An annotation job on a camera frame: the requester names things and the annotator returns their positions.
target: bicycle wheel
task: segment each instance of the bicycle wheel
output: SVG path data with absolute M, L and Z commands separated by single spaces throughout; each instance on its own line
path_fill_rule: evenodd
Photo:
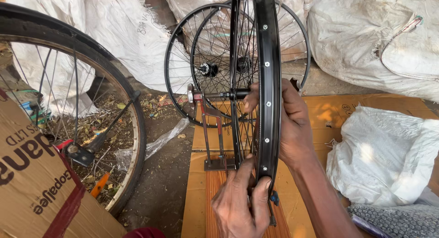
M 248 3 L 246 13 L 253 19 L 254 9 L 252 1 L 241 0 L 241 10 L 244 3 Z M 274 0 L 276 4 L 277 25 L 279 31 L 279 42 L 281 47 L 281 62 L 293 63 L 293 67 L 282 72 L 285 78 L 295 78 L 300 82 L 301 88 L 305 86 L 310 71 L 311 50 L 308 34 L 299 17 L 285 3 Z
M 274 0 L 232 0 L 232 23 L 230 40 L 230 88 L 237 89 L 242 79 L 259 80 L 259 105 L 247 121 L 239 121 L 244 114 L 243 103 L 231 100 L 232 133 L 236 168 L 239 168 L 246 155 L 251 152 L 255 158 L 255 178 L 270 176 L 273 180 L 269 194 L 273 189 L 279 153 L 281 122 L 281 50 L 277 26 L 276 5 Z M 251 14 L 254 10 L 253 37 L 242 33 L 245 21 L 238 16 L 243 10 Z M 241 76 L 238 71 L 239 51 L 251 59 L 255 66 L 252 76 Z
M 0 87 L 49 141 L 67 144 L 63 152 L 89 191 L 110 173 L 97 200 L 117 215 L 135 188 L 145 157 L 139 92 L 110 62 L 111 53 L 45 14 L 1 3 L 0 41 L 2 58 L 15 65 L 21 78 L 11 81 L 2 73 Z M 74 156 L 85 156 L 90 164 Z
M 165 79 L 169 96 L 183 116 L 195 124 L 202 125 L 197 109 L 191 109 L 184 99 L 186 86 L 193 83 L 205 93 L 228 92 L 230 89 L 229 44 L 231 6 L 211 4 L 202 6 L 183 18 L 173 31 L 165 58 Z M 244 12 L 241 20 L 253 24 Z M 241 55 L 239 72 L 248 74 L 255 68 Z M 253 83 L 241 81 L 239 86 L 247 88 Z M 222 112 L 224 126 L 230 124 L 230 105 L 221 98 L 208 98 L 206 103 Z M 217 124 L 206 124 L 215 128 Z

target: black hub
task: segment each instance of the black hub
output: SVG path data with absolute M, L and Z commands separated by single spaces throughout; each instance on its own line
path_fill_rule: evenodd
M 218 67 L 215 63 L 209 62 L 209 63 L 202 63 L 200 67 L 198 67 L 198 70 L 200 70 L 201 75 L 204 77 L 215 77 L 218 73 Z
M 252 62 L 248 57 L 239 57 L 236 62 L 236 71 L 239 73 L 249 72 L 252 68 Z

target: plastic wrap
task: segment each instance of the plastic wrap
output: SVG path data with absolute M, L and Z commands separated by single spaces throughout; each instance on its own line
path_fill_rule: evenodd
M 115 153 L 116 165 L 119 170 L 127 171 L 131 164 L 131 157 L 133 156 L 133 149 L 119 149 Z
M 190 123 L 188 118 L 182 118 L 177 125 L 167 133 L 161 135 L 156 141 L 146 144 L 145 160 L 160 150 L 169 140 L 177 136 Z

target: bicycle tire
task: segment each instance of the bicycle tire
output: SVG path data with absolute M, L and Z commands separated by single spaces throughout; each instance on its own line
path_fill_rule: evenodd
M 112 84 L 117 84 L 124 98 L 133 96 L 134 90 L 122 73 L 110 62 L 115 57 L 94 39 L 76 28 L 57 19 L 7 3 L 0 4 L 0 40 L 30 43 L 72 54 L 73 48 L 78 59 L 103 71 Z M 107 209 L 116 216 L 129 200 L 142 171 L 146 149 L 145 121 L 139 100 L 132 104 L 137 121 L 137 156 L 129 183 L 124 187 L 112 207 Z

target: dirt floor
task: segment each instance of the dirt floor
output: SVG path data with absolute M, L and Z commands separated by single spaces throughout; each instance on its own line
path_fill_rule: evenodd
M 132 84 L 135 89 L 141 89 L 144 100 L 167 97 L 167 93 L 142 87 L 133 80 Z M 172 130 L 182 118 L 174 106 L 162 108 L 165 111 L 157 117 L 145 114 L 148 143 Z M 117 218 L 127 230 L 155 227 L 168 238 L 180 237 L 194 129 L 190 123 L 180 133 L 184 138 L 171 139 L 146 160 L 135 192 Z

